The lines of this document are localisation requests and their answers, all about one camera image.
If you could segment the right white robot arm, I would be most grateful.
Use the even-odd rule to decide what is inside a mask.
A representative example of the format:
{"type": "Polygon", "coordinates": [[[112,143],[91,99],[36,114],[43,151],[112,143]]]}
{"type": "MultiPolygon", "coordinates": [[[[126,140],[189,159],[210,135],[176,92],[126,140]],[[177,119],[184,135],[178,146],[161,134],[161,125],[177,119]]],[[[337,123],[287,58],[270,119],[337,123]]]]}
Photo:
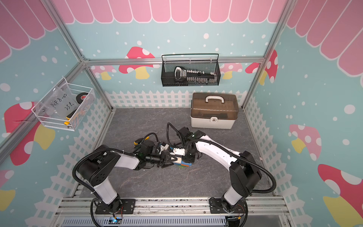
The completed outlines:
{"type": "Polygon", "coordinates": [[[231,186],[222,197],[224,203],[229,206],[234,206],[242,198],[247,198],[262,179],[261,171],[252,154],[247,151],[239,153],[230,150],[213,141],[209,136],[202,136],[199,139],[192,137],[191,141],[185,142],[184,148],[186,150],[195,148],[229,171],[231,186]]]}

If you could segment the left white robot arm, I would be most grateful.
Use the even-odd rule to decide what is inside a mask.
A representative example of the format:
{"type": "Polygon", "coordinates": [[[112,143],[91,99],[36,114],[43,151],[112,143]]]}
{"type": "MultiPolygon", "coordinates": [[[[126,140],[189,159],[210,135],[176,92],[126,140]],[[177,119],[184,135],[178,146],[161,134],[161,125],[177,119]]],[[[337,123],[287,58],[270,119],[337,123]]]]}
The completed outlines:
{"type": "Polygon", "coordinates": [[[101,145],[83,157],[72,170],[73,178],[88,188],[105,205],[117,203],[118,193],[112,187],[109,174],[116,167],[141,170],[147,163],[165,168],[178,158],[160,145],[145,141],[135,146],[132,153],[101,145]]]}

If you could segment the beige lego brick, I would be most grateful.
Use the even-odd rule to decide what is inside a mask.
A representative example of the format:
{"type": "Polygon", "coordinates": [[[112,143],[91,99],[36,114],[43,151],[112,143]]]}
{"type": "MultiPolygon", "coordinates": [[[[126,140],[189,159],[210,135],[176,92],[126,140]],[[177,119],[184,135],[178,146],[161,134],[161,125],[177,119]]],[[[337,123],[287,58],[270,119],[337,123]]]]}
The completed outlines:
{"type": "Polygon", "coordinates": [[[182,162],[182,158],[180,158],[180,157],[177,157],[177,160],[173,161],[174,164],[181,164],[181,162],[182,162]]]}

